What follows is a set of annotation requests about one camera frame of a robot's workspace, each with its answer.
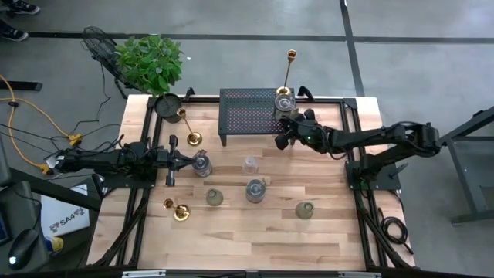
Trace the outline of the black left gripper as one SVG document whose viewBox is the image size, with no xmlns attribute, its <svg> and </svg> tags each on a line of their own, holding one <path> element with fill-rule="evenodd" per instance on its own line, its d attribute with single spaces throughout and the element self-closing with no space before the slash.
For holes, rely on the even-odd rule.
<svg viewBox="0 0 494 278">
<path fill-rule="evenodd" d="M 166 186 L 174 186 L 175 181 L 174 181 L 174 173 L 176 171 L 175 167 L 175 151 L 176 147 L 178 146 L 178 138 L 172 134 L 169 137 L 169 145 L 170 149 L 159 149 L 156 154 L 156 168 L 162 169 L 166 168 L 168 170 L 167 177 L 165 184 Z M 187 155 L 182 154 L 181 152 L 178 152 L 178 160 L 196 160 L 197 156 L 193 155 L 192 157 L 189 157 Z M 185 168 L 187 166 L 193 165 L 193 161 L 179 161 L 178 162 L 178 170 L 180 171 L 182 168 Z"/>
</svg>

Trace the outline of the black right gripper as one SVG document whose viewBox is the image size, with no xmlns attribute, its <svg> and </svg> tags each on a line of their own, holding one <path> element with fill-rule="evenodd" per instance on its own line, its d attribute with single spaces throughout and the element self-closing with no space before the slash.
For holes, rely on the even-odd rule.
<svg viewBox="0 0 494 278">
<path fill-rule="evenodd" d="M 313 109 L 307 109 L 303 114 L 307 120 L 316 119 Z M 329 152 L 328 133 L 318 123 L 308 124 L 291 117 L 281 117 L 279 122 L 283 127 L 283 133 L 275 138 L 278 149 L 284 150 L 290 141 L 295 140 L 320 154 Z"/>
</svg>

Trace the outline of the silver candle tin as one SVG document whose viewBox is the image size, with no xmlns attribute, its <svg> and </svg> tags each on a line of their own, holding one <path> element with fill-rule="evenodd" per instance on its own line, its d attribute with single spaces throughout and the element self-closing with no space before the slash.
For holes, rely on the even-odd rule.
<svg viewBox="0 0 494 278">
<path fill-rule="evenodd" d="M 195 163 L 192 165 L 195 174 L 200 178 L 208 177 L 212 173 L 212 165 L 207 151 L 200 150 L 195 156 Z"/>
<path fill-rule="evenodd" d="M 296 101 L 293 97 L 287 95 L 278 95 L 275 98 L 274 118 L 281 120 L 283 117 L 293 116 L 299 113 L 296 107 Z"/>
</svg>

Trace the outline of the medium gold candlestick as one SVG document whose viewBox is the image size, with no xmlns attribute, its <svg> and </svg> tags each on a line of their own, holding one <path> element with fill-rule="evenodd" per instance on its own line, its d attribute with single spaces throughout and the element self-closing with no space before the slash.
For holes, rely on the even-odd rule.
<svg viewBox="0 0 494 278">
<path fill-rule="evenodd" d="M 189 135 L 187 136 L 188 144 L 190 144 L 191 146 L 198 146 L 202 142 L 202 135 L 191 129 L 191 126 L 187 120 L 186 109 L 184 109 L 183 107 L 179 108 L 177 110 L 177 115 L 185 122 L 185 124 L 189 130 Z"/>
</svg>

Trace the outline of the tall gold candlestick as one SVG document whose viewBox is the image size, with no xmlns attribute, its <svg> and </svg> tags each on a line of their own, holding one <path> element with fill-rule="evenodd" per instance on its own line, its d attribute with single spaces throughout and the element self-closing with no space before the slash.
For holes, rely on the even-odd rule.
<svg viewBox="0 0 494 278">
<path fill-rule="evenodd" d="M 279 96 L 279 95 L 288 95 L 290 94 L 290 90 L 289 88 L 286 86 L 287 85 L 287 81 L 288 81 L 288 78 L 289 78 L 289 71 L 290 71 L 290 67 L 291 67 L 291 64 L 293 63 L 293 61 L 296 59 L 296 56 L 297 56 L 297 51 L 294 50 L 294 49 L 289 49 L 287 51 L 287 60 L 288 60 L 288 64 L 287 64 L 287 68 L 286 68 L 286 75 L 285 75 L 285 79 L 283 81 L 283 85 L 280 86 L 277 90 L 276 90 L 276 95 Z"/>
</svg>

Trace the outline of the green glass candle holder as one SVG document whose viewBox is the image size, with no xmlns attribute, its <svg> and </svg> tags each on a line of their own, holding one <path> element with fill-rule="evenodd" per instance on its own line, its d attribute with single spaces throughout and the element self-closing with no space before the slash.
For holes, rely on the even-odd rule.
<svg viewBox="0 0 494 278">
<path fill-rule="evenodd" d="M 300 202 L 295 208 L 296 216 L 299 219 L 311 219 L 313 211 L 314 204 L 312 202 Z"/>
<path fill-rule="evenodd" d="M 221 191 L 215 188 L 210 188 L 207 191 L 206 202 L 210 206 L 220 206 L 223 203 L 224 197 Z"/>
</svg>

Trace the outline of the short gold candlestick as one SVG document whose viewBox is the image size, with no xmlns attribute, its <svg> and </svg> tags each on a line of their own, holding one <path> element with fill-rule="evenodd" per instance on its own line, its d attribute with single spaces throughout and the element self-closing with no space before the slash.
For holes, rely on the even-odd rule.
<svg viewBox="0 0 494 278">
<path fill-rule="evenodd" d="M 174 201 L 170 198 L 164 200 L 163 206 L 166 209 L 171 209 L 173 211 L 174 219 L 179 222 L 186 221 L 190 217 L 191 210 L 187 205 L 175 205 Z"/>
</svg>

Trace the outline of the clear glass candle holder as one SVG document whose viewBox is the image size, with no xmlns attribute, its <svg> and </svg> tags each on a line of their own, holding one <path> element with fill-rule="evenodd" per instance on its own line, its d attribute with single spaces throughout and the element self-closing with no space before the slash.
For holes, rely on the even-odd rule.
<svg viewBox="0 0 494 278">
<path fill-rule="evenodd" d="M 246 174 L 255 174 L 259 170 L 259 163 L 254 156 L 249 155 L 245 158 L 242 169 Z"/>
</svg>

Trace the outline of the grey glass jar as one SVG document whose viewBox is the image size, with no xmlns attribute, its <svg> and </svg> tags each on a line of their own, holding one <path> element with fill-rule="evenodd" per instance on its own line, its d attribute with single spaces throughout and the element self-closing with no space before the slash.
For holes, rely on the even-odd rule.
<svg viewBox="0 0 494 278">
<path fill-rule="evenodd" d="M 251 203 L 260 203 L 266 195 L 266 181 L 252 179 L 245 187 L 245 197 Z"/>
</svg>

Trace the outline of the black perforated metal shelf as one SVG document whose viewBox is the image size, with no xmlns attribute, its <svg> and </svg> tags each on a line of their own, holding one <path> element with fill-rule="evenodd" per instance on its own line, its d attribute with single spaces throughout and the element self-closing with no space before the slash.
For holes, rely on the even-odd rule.
<svg viewBox="0 0 494 278">
<path fill-rule="evenodd" d="M 223 147 L 228 135 L 267 135 L 283 132 L 274 118 L 276 89 L 220 89 L 218 135 Z"/>
</svg>

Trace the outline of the white SA4 printed sheet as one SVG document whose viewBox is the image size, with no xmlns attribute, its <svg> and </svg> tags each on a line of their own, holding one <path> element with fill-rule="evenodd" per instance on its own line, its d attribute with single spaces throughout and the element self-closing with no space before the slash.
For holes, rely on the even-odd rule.
<svg viewBox="0 0 494 278">
<path fill-rule="evenodd" d="M 44 236 L 63 236 L 90 226 L 89 209 L 41 196 L 41 227 Z"/>
</svg>

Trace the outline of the yellow-capped bottle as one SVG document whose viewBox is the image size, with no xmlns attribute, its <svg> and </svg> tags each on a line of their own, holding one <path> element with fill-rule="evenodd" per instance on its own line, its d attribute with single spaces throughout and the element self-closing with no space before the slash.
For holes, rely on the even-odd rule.
<svg viewBox="0 0 494 278">
<path fill-rule="evenodd" d="M 49 253 L 59 253 L 64 246 L 64 241 L 60 237 L 45 237 L 46 248 Z"/>
</svg>

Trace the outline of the dark grey side table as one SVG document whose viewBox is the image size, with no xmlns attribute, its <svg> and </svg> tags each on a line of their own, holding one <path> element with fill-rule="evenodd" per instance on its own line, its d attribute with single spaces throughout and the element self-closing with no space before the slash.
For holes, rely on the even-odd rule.
<svg viewBox="0 0 494 278">
<path fill-rule="evenodd" d="M 448 148 L 469 206 L 468 213 L 452 218 L 453 225 L 494 219 L 494 205 L 488 205 L 483 193 L 494 189 L 494 135 L 474 135 L 489 124 L 494 124 L 494 106 L 478 111 L 439 139 Z"/>
</svg>

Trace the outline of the black floor bar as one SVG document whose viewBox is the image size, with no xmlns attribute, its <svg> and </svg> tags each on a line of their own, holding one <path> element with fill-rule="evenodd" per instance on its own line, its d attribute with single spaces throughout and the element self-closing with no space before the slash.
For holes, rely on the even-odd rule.
<svg viewBox="0 0 494 278">
<path fill-rule="evenodd" d="M 0 80 L 0 90 L 7 90 L 8 85 L 13 90 L 26 90 L 26 91 L 40 91 L 43 84 L 38 82 L 28 82 L 28 81 L 3 81 Z"/>
</svg>

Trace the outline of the black computer mouse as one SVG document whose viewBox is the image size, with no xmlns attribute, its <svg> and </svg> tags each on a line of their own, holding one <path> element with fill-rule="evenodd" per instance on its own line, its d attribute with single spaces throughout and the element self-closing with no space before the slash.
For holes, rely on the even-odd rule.
<svg viewBox="0 0 494 278">
<path fill-rule="evenodd" d="M 11 270 L 20 270 L 28 264 L 38 238 L 35 229 L 25 229 L 15 237 L 8 252 L 8 267 Z"/>
</svg>

